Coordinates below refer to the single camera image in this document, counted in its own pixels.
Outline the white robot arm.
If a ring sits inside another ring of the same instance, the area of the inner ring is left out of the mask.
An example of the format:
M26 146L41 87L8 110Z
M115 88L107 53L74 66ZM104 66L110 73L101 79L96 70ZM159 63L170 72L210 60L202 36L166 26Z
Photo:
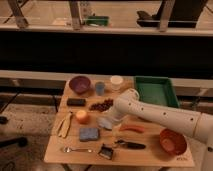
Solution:
M213 151L213 115L140 102L138 92L128 89L114 99L113 106L101 121L107 129L112 129L127 114L194 138Z

